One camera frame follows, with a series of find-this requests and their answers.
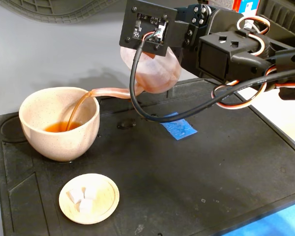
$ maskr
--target speckled cream bowl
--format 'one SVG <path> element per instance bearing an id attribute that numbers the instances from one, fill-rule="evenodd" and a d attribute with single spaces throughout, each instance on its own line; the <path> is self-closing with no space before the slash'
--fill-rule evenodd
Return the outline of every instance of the speckled cream bowl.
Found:
<path id="1" fill-rule="evenodd" d="M 94 142 L 99 128 L 99 104 L 87 98 L 73 121 L 78 128 L 61 133 L 46 132 L 48 126 L 68 121 L 78 100 L 87 91 L 81 88 L 47 88 L 28 96 L 19 110 L 22 129 L 33 148 L 55 161 L 71 161 L 85 153 Z"/>

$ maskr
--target wire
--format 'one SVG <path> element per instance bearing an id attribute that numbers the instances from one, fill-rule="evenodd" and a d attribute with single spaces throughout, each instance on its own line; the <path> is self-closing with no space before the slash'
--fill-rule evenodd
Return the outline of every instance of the wire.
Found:
<path id="1" fill-rule="evenodd" d="M 155 33 L 155 32 L 149 32 L 149 33 L 146 33 L 146 34 L 143 36 L 142 41 L 144 41 L 145 38 L 146 38 L 148 35 L 153 34 L 153 33 Z"/>
<path id="2" fill-rule="evenodd" d="M 253 20 L 253 21 L 257 21 L 257 22 L 260 22 L 260 23 L 264 24 L 266 26 L 266 28 L 263 31 L 261 31 L 260 34 L 266 34 L 270 30 L 270 21 L 268 21 L 266 18 L 263 18 L 263 17 L 260 17 L 260 16 L 243 16 L 243 17 L 241 17 L 237 21 L 237 29 L 240 30 L 239 24 L 243 20 Z"/>
<path id="3" fill-rule="evenodd" d="M 255 29 L 255 31 L 256 31 L 257 33 L 261 33 L 261 31 L 257 28 L 257 26 L 256 26 L 254 23 L 251 23 L 249 20 L 248 20 L 247 22 L 248 22 L 248 24 L 250 24 L 250 25 L 252 26 L 252 28 Z"/>
<path id="4" fill-rule="evenodd" d="M 270 22 L 269 22 L 266 18 L 263 18 L 263 17 L 260 17 L 260 16 L 244 16 L 244 17 L 241 17 L 241 18 L 237 21 L 237 29 L 238 29 L 238 30 L 241 29 L 239 24 L 240 24 L 240 22 L 242 22 L 243 20 L 253 20 L 253 21 L 257 21 L 257 22 L 260 22 L 260 23 L 266 25 L 266 29 L 264 29 L 263 31 L 259 31 L 259 29 L 258 29 L 254 24 L 252 24 L 252 23 L 250 23 L 250 22 L 248 21 L 248 23 L 250 23 L 250 24 L 252 25 L 252 27 L 253 27 L 258 33 L 260 33 L 260 34 L 266 34 L 266 33 L 269 31 L 269 29 L 270 29 Z M 254 56 L 258 56 L 258 55 L 260 55 L 260 54 L 265 50 L 265 43 L 264 43 L 264 41 L 263 41 L 260 37 L 254 35 L 254 34 L 251 34 L 251 33 L 248 34 L 248 37 L 253 38 L 253 39 L 256 39 L 256 40 L 260 43 L 260 49 L 259 49 L 257 52 L 252 53 L 251 55 L 254 55 Z"/>
<path id="5" fill-rule="evenodd" d="M 276 71 L 276 67 L 275 66 L 271 66 L 265 73 L 265 75 L 268 75 L 272 72 Z M 229 86 L 233 86 L 238 84 L 238 80 L 235 80 L 227 85 L 220 85 L 217 86 L 213 89 L 212 93 L 211 93 L 211 97 L 214 98 L 216 96 L 215 92 L 220 89 L 220 88 L 228 88 Z M 257 93 L 255 95 L 253 95 L 250 99 L 244 101 L 244 102 L 240 102 L 240 103 L 235 103 L 235 104 L 226 104 L 223 102 L 218 102 L 216 103 L 219 107 L 222 107 L 224 109 L 229 109 L 229 110 L 235 110 L 235 109 L 241 109 L 244 107 L 248 107 L 252 104 L 253 100 L 257 97 L 259 97 L 266 89 L 266 85 L 267 83 L 263 83 L 262 86 L 259 88 L 259 90 L 257 91 Z"/>
<path id="6" fill-rule="evenodd" d="M 258 42 L 260 43 L 260 46 L 261 46 L 257 52 L 252 53 L 251 55 L 254 55 L 254 56 L 260 55 L 265 50 L 265 47 L 266 47 L 264 41 L 261 38 L 259 38 L 258 36 L 255 36 L 254 34 L 251 34 L 251 33 L 248 34 L 248 37 L 258 40 Z"/>
<path id="7" fill-rule="evenodd" d="M 215 91 L 217 91 L 219 88 L 223 88 L 223 87 L 229 87 L 227 85 L 221 85 L 218 87 L 215 87 L 214 90 L 211 93 L 211 97 L 215 98 Z M 244 107 L 248 107 L 252 104 L 253 100 L 255 100 L 257 97 L 260 96 L 260 94 L 262 94 L 266 89 L 266 83 L 263 83 L 262 86 L 260 87 L 260 89 L 257 91 L 257 93 L 251 97 L 250 99 L 248 99 L 247 101 L 244 102 L 240 102 L 240 103 L 235 103 L 235 104 L 226 104 L 226 103 L 222 103 L 222 102 L 218 102 L 216 103 L 219 107 L 224 108 L 224 109 L 228 109 L 228 110 L 236 110 L 236 109 L 241 109 Z"/>
<path id="8" fill-rule="evenodd" d="M 172 121 L 184 119 L 184 118 L 193 116 L 193 115 L 205 110 L 206 108 L 213 106 L 215 103 L 222 101 L 223 99 L 225 99 L 229 95 L 232 95 L 242 89 L 245 89 L 245 88 L 248 88 L 248 87 L 251 87 L 254 85 L 259 85 L 259 84 L 263 84 L 263 83 L 267 83 L 267 82 L 280 80 L 280 79 L 283 79 L 286 77 L 295 76 L 295 69 L 294 69 L 294 70 L 282 71 L 282 72 L 271 74 L 268 76 L 262 76 L 259 78 L 251 79 L 248 81 L 241 82 L 238 85 L 235 85 L 233 87 L 230 87 L 221 95 L 216 96 L 215 98 L 213 98 L 213 99 L 211 99 L 211 100 L 209 100 L 197 107 L 194 107 L 193 109 L 190 109 L 188 111 L 180 113 L 178 115 L 174 115 L 174 116 L 170 116 L 170 117 L 151 116 L 140 107 L 140 104 L 136 98 L 136 95 L 135 95 L 135 75 L 136 75 L 136 71 L 137 71 L 138 62 L 139 62 L 140 56 L 143 51 L 143 46 L 144 46 L 145 42 L 150 37 L 153 37 L 156 33 L 157 32 L 152 33 L 151 35 L 147 36 L 139 45 L 139 47 L 134 55 L 134 58 L 133 58 L 133 64 L 132 64 L 132 69 L 131 69 L 131 74 L 130 74 L 130 85 L 129 85 L 131 101 L 132 101 L 132 104 L 133 104 L 135 110 L 138 112 L 139 115 L 141 115 L 142 117 L 144 117 L 145 119 L 147 119 L 149 121 L 165 123 L 165 122 L 172 122 Z"/>
<path id="9" fill-rule="evenodd" d="M 144 41 L 145 38 L 146 38 L 148 35 L 151 35 L 151 34 L 153 34 L 153 36 L 158 35 L 158 34 L 160 33 L 160 31 L 161 31 L 161 29 L 158 29 L 157 31 L 152 31 L 152 32 L 146 33 L 146 34 L 143 36 L 142 41 Z"/>
<path id="10" fill-rule="evenodd" d="M 275 84 L 276 88 L 291 88 L 291 89 L 295 89 L 295 83 L 285 83 L 285 84 Z"/>

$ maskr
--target black rubber mat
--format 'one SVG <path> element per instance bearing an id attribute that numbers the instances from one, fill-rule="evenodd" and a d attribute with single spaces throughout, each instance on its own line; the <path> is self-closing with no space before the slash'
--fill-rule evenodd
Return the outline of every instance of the black rubber mat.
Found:
<path id="1" fill-rule="evenodd" d="M 0 4 L 31 20 L 70 24 L 82 21 L 119 0 L 0 0 Z"/>
<path id="2" fill-rule="evenodd" d="M 213 86 L 192 80 L 139 101 L 150 114 L 181 112 L 209 99 Z M 213 106 L 187 119 L 197 134 L 176 141 L 127 100 L 100 106 L 98 137 L 71 163 L 33 150 L 17 114 L 0 116 L 5 235 L 220 235 L 295 203 L 295 145 L 249 108 Z M 129 128 L 118 128 L 127 120 Z M 85 173 L 108 176 L 120 191 L 116 211 L 98 224 L 74 223 L 59 208 L 62 187 Z"/>

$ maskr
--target white cube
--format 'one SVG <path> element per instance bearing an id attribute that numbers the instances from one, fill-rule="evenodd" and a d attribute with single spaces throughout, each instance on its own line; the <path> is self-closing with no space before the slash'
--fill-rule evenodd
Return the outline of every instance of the white cube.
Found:
<path id="1" fill-rule="evenodd" d="M 83 198 L 83 192 L 81 188 L 74 188 L 69 191 L 71 201 L 76 204 L 79 203 Z"/>
<path id="2" fill-rule="evenodd" d="M 93 186 L 86 187 L 85 192 L 84 192 L 84 198 L 95 200 L 96 193 L 97 193 L 97 190 Z"/>
<path id="3" fill-rule="evenodd" d="M 91 213 L 93 208 L 93 200 L 82 199 L 80 202 L 80 213 Z"/>

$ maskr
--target brown liquid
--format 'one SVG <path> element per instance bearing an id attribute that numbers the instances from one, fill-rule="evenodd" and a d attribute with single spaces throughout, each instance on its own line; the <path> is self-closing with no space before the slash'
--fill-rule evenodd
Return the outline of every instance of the brown liquid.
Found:
<path id="1" fill-rule="evenodd" d="M 82 124 L 78 123 L 78 122 L 72 122 L 70 125 L 70 129 L 75 129 L 77 127 L 80 127 Z M 63 122 L 59 122 L 56 124 L 52 124 L 50 126 L 48 126 L 45 131 L 47 132 L 53 132 L 53 133 L 59 133 L 59 132 L 65 132 L 67 131 L 67 126 L 68 126 L 68 122 L 67 121 L 63 121 Z"/>
<path id="2" fill-rule="evenodd" d="M 91 97 L 91 95 L 92 95 L 91 92 L 88 92 L 88 93 L 84 94 L 83 97 L 81 97 L 81 99 L 78 101 L 77 105 L 75 105 L 65 131 L 71 130 L 71 126 L 74 124 L 73 118 L 74 118 L 74 115 L 75 115 L 76 111 L 78 110 L 79 106 L 84 102 L 84 100 L 87 99 L 88 97 Z"/>

